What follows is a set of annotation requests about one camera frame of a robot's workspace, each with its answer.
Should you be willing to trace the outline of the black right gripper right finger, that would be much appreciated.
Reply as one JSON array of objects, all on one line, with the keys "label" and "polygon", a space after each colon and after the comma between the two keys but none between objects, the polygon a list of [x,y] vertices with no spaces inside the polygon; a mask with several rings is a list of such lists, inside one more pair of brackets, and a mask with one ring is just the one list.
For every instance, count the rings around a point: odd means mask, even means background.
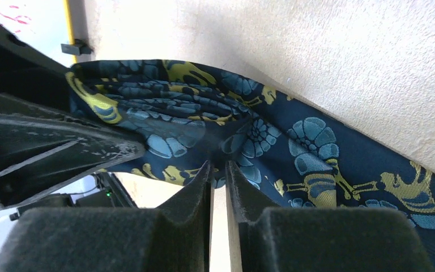
[{"label": "black right gripper right finger", "polygon": [[225,169],[233,271],[433,271],[417,233],[387,208],[285,208]]}]

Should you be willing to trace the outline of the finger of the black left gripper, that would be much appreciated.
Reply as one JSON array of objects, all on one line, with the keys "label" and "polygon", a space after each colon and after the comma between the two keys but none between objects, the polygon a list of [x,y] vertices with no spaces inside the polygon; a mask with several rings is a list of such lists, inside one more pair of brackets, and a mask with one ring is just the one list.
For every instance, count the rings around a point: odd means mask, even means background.
[{"label": "finger of the black left gripper", "polygon": [[31,203],[144,151],[134,135],[0,94],[0,210]]},{"label": "finger of the black left gripper", "polygon": [[0,93],[68,112],[67,71],[0,25]]}]

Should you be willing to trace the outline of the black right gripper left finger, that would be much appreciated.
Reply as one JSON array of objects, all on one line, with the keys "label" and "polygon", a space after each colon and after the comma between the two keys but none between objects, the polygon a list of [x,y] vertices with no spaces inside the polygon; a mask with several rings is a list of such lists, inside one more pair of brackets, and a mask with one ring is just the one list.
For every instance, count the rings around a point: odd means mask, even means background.
[{"label": "black right gripper left finger", "polygon": [[5,242],[0,271],[208,271],[212,178],[205,162],[154,209],[31,209]]}]

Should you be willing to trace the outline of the navy blue shell pattern tie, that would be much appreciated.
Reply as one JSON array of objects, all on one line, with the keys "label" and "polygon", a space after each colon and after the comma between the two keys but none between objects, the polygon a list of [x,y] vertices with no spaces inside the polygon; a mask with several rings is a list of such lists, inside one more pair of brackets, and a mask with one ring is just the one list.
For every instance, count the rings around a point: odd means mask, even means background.
[{"label": "navy blue shell pattern tie", "polygon": [[319,110],[230,71],[175,60],[107,60],[65,75],[71,113],[137,135],[141,158],[110,168],[184,186],[233,160],[282,206],[402,212],[435,267],[435,174]]}]

